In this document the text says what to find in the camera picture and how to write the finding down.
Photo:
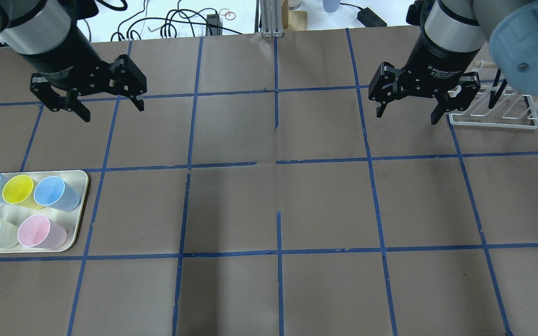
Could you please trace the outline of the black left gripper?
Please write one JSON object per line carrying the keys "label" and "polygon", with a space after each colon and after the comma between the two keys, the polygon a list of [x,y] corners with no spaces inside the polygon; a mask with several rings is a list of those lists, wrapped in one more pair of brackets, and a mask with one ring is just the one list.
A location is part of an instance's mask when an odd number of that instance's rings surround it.
{"label": "black left gripper", "polygon": [[35,69],[30,91],[50,111],[74,112],[89,123],[91,112],[79,97],[98,93],[127,97],[138,111],[145,110],[147,77],[137,64],[128,55],[105,62],[77,26],[51,51],[21,56]]}

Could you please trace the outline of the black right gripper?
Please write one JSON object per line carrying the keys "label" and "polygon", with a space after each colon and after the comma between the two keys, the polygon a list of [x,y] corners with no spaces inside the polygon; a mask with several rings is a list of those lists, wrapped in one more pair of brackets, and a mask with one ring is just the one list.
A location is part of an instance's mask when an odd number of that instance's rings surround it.
{"label": "black right gripper", "polygon": [[467,72],[477,53],[449,51],[419,36],[405,66],[397,69],[383,62],[372,78],[368,98],[379,103],[376,117],[381,118],[393,100],[408,96],[436,98],[431,125],[450,111],[467,109],[481,87],[479,76]]}

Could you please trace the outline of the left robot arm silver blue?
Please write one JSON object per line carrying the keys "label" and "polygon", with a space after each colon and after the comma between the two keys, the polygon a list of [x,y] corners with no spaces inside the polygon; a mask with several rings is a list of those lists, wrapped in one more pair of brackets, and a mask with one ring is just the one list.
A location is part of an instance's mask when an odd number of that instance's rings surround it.
{"label": "left robot arm silver blue", "polygon": [[77,21],[75,0],[0,0],[0,42],[33,66],[28,88],[45,108],[88,123],[91,113],[79,98],[107,93],[144,111],[147,77],[128,55],[105,62]]}

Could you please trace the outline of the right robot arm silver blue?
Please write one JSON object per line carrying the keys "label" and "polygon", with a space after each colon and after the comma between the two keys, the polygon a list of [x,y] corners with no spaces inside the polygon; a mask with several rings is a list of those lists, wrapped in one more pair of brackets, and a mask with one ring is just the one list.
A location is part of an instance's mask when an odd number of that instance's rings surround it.
{"label": "right robot arm silver blue", "polygon": [[406,22],[420,35],[405,66],[383,62],[372,78],[368,98],[378,103],[377,117],[408,96],[436,100],[432,124],[468,109],[481,88],[480,75],[468,69],[484,44],[503,78],[491,107],[508,86],[538,96],[538,0],[416,0]]}

